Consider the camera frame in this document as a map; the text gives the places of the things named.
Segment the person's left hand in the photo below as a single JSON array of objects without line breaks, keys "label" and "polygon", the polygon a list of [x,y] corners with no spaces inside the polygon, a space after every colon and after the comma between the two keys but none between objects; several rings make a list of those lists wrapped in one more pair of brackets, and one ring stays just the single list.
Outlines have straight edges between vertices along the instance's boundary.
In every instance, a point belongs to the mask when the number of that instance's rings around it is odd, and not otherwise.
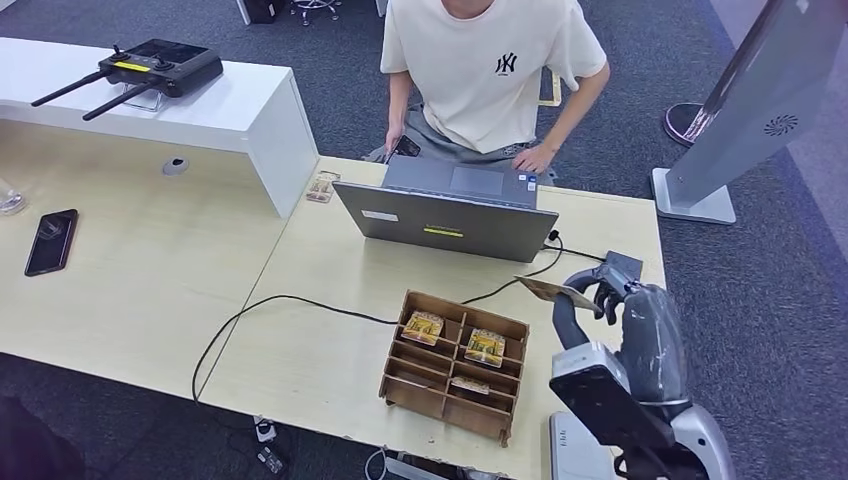
[{"label": "person's left hand", "polygon": [[512,167],[516,170],[533,173],[545,173],[559,148],[548,146],[544,143],[522,150],[512,161]]}]

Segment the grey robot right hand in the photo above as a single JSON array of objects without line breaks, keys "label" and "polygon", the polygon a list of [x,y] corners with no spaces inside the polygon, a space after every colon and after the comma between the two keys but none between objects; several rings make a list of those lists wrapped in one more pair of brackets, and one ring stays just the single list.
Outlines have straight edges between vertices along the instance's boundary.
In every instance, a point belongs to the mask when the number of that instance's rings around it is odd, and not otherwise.
[{"label": "grey robot right hand", "polygon": [[664,288],[608,262],[571,275],[563,285],[580,294],[595,285],[594,316],[610,326],[621,323],[615,358],[637,402],[672,409],[691,404],[679,311]]}]

